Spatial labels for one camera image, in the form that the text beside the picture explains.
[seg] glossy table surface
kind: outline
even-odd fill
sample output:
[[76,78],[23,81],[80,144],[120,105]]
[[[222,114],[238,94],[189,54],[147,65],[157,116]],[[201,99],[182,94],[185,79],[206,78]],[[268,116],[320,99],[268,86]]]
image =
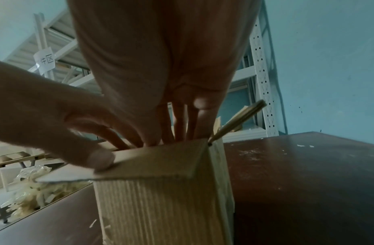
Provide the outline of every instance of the glossy table surface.
[[[374,244],[374,145],[304,133],[225,151],[235,244]],[[101,245],[93,187],[1,230],[1,244]]]

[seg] table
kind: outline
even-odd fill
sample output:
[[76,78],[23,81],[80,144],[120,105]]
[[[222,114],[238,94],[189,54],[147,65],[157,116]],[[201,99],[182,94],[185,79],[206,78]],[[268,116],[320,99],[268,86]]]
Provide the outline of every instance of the table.
[[[304,133],[225,151],[235,244],[374,244],[374,145]],[[0,245],[18,244],[101,245],[93,187],[0,231]]]

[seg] fingernail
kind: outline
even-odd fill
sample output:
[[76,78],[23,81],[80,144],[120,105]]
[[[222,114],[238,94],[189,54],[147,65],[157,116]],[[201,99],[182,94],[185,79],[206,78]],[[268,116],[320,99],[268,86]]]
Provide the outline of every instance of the fingernail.
[[98,149],[90,154],[87,166],[95,170],[105,170],[114,163],[115,155],[106,149]]

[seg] chinese character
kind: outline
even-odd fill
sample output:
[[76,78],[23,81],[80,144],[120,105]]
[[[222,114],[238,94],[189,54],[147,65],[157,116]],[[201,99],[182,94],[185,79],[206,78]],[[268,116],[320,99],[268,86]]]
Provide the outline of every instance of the chinese character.
[[54,59],[52,58],[52,54],[48,54],[48,55],[46,55],[46,58],[47,58],[47,63],[52,63],[52,62],[54,62]]

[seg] paper sign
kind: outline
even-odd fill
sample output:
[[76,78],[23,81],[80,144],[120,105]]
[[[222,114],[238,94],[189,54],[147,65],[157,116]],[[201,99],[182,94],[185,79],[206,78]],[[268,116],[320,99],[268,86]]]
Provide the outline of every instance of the paper sign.
[[51,47],[38,51],[34,59],[41,75],[55,68],[55,54]]

